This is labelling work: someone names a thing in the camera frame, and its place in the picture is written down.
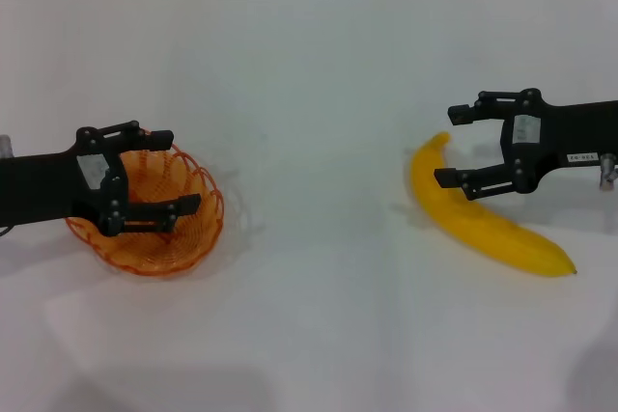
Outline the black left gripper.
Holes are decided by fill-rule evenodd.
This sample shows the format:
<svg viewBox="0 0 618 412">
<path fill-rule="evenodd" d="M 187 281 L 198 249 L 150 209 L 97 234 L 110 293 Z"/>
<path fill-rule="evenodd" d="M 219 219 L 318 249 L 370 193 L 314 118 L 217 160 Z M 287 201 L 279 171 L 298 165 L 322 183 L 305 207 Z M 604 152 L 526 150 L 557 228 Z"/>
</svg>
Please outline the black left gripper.
<svg viewBox="0 0 618 412">
<path fill-rule="evenodd" d="M 20 225 L 81 218 L 105 236 L 171 233 L 197 213 L 200 194 L 128 204 L 125 151 L 168 151 L 171 130 L 148 131 L 136 120 L 81 127 L 66 151 L 1 159 L 1 234 Z"/>
</svg>

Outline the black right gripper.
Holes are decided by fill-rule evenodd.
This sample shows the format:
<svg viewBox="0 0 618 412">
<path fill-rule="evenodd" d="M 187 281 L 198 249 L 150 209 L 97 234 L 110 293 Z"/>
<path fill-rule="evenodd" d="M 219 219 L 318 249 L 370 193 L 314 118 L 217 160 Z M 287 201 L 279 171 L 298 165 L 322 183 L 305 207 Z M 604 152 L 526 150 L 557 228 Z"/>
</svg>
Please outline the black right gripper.
<svg viewBox="0 0 618 412">
<path fill-rule="evenodd" d="M 452 124 L 505 120 L 501 139 L 505 163 L 434 170 L 441 188 L 459 188 L 469 201 L 531 193 L 546 174 L 566 168 L 597 167 L 601 190 L 617 185 L 615 100 L 556 106 L 546 103 L 537 89 L 482 91 L 472 105 L 451 106 L 447 114 Z"/>
</svg>

